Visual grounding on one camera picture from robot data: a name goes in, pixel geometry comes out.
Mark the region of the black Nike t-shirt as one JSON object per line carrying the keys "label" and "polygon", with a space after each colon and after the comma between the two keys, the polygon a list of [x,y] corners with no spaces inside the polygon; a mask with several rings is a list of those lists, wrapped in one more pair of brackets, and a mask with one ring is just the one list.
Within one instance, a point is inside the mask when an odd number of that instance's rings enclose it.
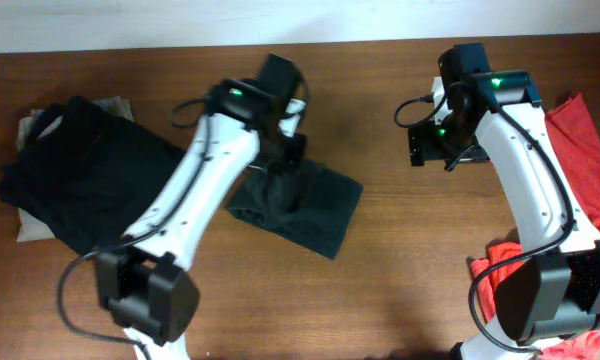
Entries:
{"label": "black Nike t-shirt", "polygon": [[305,160],[291,172],[253,172],[226,210],[238,220],[333,260],[362,192],[363,185],[354,179]]}

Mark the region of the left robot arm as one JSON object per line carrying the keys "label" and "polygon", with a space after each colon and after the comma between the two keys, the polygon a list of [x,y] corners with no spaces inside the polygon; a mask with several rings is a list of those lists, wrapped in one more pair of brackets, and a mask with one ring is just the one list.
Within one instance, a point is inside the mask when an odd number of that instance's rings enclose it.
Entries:
{"label": "left robot arm", "polygon": [[200,292],[188,275],[198,243],[235,180],[249,166],[295,170],[306,140],[297,66],[274,54],[254,79],[225,79],[203,98],[197,132],[150,208],[124,242],[95,257],[99,302],[140,359],[185,359],[184,333]]}

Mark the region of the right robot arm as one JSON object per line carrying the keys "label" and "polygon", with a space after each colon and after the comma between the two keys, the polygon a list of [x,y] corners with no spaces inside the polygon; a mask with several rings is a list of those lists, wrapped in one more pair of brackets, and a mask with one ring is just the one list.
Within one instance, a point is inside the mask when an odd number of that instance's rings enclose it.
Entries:
{"label": "right robot arm", "polygon": [[531,76],[493,71],[479,43],[453,46],[438,67],[426,96],[433,111],[407,128],[411,163],[492,163],[521,245],[512,275],[496,288],[494,317],[451,357],[531,359],[600,329],[600,232],[552,148]]}

